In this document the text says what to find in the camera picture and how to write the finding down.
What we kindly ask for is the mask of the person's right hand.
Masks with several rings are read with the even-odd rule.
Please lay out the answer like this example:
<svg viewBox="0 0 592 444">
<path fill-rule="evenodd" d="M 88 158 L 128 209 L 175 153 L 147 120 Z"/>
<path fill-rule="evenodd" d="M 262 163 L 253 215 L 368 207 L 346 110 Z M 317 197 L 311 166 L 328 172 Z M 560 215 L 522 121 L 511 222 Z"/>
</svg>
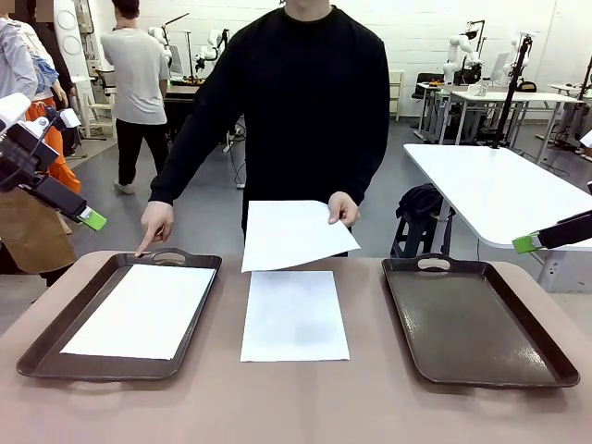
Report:
<svg viewBox="0 0 592 444">
<path fill-rule="evenodd" d="M 142 214 L 141 222 L 145 233 L 136 250 L 136 257 L 144 254 L 150 245 L 164 242 L 169 238 L 174 224 L 173 206 L 168 203 L 151 201 Z"/>
</svg>

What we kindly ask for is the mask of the person's left hand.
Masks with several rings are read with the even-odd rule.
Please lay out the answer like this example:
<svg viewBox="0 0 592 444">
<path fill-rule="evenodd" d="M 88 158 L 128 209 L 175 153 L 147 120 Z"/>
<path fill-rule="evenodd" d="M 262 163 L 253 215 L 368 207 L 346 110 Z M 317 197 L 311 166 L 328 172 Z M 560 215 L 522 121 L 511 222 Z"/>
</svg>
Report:
<svg viewBox="0 0 592 444">
<path fill-rule="evenodd" d="M 333 193 L 328 200 L 330 225 L 341 222 L 346 228 L 351 228 L 360 218 L 359 206 L 349 194 L 343 191 Z"/>
</svg>

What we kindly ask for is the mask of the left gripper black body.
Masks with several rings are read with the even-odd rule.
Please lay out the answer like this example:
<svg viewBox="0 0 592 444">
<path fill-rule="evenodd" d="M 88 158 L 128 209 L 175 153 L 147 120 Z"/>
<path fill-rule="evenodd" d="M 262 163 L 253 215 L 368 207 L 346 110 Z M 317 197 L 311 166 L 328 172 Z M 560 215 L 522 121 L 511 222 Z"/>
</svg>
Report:
<svg viewBox="0 0 592 444">
<path fill-rule="evenodd" d="M 61 206 L 64 201 L 63 185 L 51 176 L 38 176 L 29 186 L 29 194 L 45 204 Z"/>
</svg>

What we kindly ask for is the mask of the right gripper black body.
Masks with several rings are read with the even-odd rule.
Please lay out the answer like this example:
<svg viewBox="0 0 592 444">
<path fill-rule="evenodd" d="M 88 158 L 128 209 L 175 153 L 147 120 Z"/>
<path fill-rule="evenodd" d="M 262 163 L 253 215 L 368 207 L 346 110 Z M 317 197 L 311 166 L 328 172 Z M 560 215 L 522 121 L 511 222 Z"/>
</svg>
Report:
<svg viewBox="0 0 592 444">
<path fill-rule="evenodd" d="M 591 212 L 573 216 L 567 222 L 570 242 L 581 242 L 592 238 Z"/>
</svg>

